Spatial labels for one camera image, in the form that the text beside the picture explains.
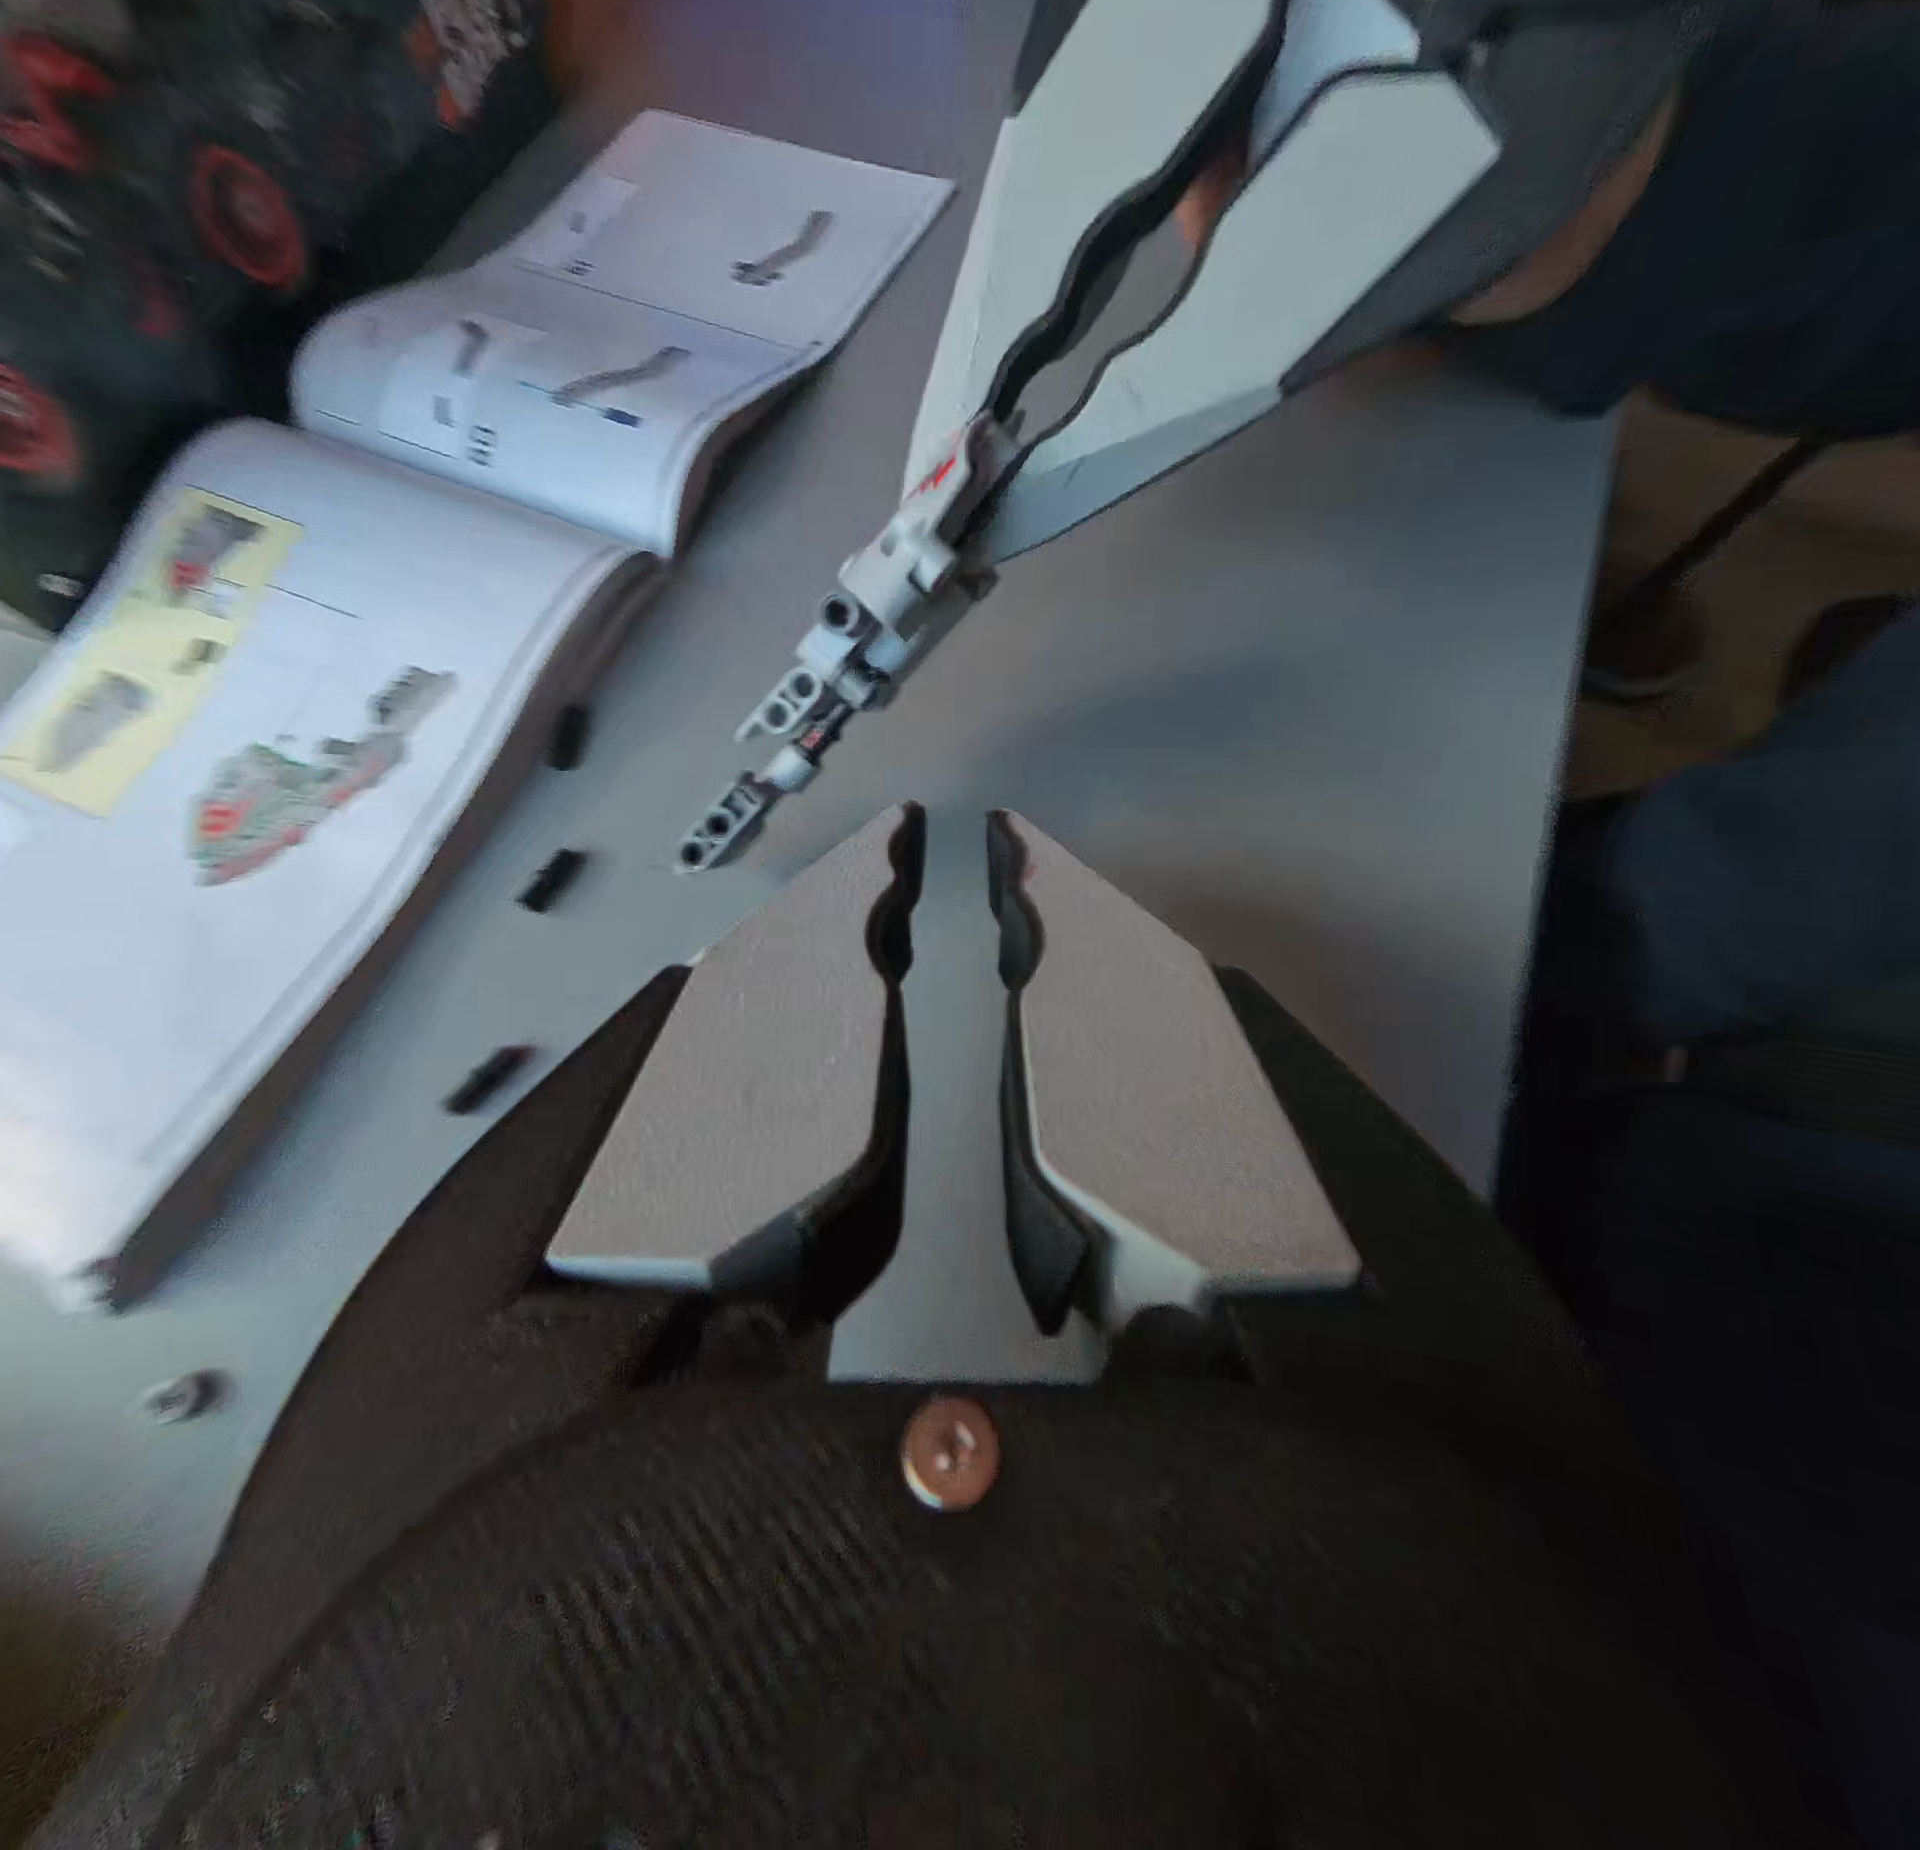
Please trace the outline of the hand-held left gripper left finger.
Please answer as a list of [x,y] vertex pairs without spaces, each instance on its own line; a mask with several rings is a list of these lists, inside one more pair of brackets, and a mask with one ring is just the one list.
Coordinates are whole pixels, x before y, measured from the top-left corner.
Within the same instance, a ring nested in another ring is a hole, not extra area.
[[889,806],[689,970],[546,1247],[575,1282],[832,1324],[899,1245],[924,809]]

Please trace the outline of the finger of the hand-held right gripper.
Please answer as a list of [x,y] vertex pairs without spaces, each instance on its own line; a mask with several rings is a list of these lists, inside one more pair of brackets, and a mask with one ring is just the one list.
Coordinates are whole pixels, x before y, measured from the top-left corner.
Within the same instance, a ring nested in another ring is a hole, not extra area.
[[[1097,362],[1159,320],[1188,272],[1201,302],[1176,317],[1176,403],[1195,403],[1214,330],[1229,334],[1231,384],[1279,362],[1271,378],[1282,400],[1399,332],[1403,324],[1345,316],[1498,156],[1490,122],[1449,71],[1417,60],[1412,23],[1387,0],[1286,0],[1245,134],[1193,178],[1133,254],[1088,343],[1044,372],[1022,409],[1055,428]],[[1004,564],[1088,517],[985,514],[976,549],[985,564]]]
[[1169,349],[1201,302],[1198,272],[1097,362],[1055,428],[1022,399],[1088,343],[1133,254],[1245,134],[1284,16],[1286,0],[1034,0],[907,444],[903,512],[1093,516],[1278,405],[1279,362],[1231,384],[1224,330],[1205,334],[1198,399],[1179,405]]

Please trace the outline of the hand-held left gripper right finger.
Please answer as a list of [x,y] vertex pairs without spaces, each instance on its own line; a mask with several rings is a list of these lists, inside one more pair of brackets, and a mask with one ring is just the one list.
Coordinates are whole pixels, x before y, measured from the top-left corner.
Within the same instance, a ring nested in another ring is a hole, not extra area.
[[1029,819],[986,817],[1002,1188],[1042,1335],[1338,1296],[1362,1263],[1212,963]]

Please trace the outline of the grey lego assembly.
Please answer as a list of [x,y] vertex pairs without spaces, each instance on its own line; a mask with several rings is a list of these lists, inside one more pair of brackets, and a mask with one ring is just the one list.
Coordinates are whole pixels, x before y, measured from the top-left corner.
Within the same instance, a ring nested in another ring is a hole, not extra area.
[[700,875],[745,853],[776,806],[819,776],[852,721],[888,707],[912,670],[995,583],[971,535],[1020,452],[989,412],[952,433],[895,517],[835,572],[778,683],[735,729],[772,753],[737,774],[682,833],[674,868]]

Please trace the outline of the person's right forearm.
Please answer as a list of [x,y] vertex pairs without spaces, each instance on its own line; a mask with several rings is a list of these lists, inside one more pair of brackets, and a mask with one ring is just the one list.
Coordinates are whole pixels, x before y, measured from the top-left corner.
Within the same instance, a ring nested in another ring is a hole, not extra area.
[[1915,0],[1797,0],[1725,28],[1571,285],[1442,337],[1571,418],[1649,392],[1769,436],[1915,431]]

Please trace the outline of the lego instruction booklet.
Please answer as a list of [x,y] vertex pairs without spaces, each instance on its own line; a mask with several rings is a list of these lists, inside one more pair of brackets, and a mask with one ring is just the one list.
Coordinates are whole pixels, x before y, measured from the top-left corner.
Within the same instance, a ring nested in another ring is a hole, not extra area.
[[2,1252],[128,1299],[952,183],[662,111],[314,327],[5,705]]

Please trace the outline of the dark lego set box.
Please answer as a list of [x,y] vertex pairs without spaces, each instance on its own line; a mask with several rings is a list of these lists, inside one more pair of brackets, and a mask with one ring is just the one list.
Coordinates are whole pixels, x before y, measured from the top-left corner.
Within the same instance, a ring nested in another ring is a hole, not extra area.
[[277,421],[555,116],[548,0],[2,0],[2,604],[60,632],[157,473]]

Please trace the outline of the person's right hand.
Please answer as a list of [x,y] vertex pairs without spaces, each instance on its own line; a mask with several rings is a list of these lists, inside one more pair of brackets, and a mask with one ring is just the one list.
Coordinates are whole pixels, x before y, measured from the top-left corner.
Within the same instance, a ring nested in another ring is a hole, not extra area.
[[1608,168],[1586,203],[1522,264],[1449,316],[1449,327],[1507,327],[1543,313],[1596,264],[1639,208],[1664,156],[1683,96],[1671,88],[1634,145]]

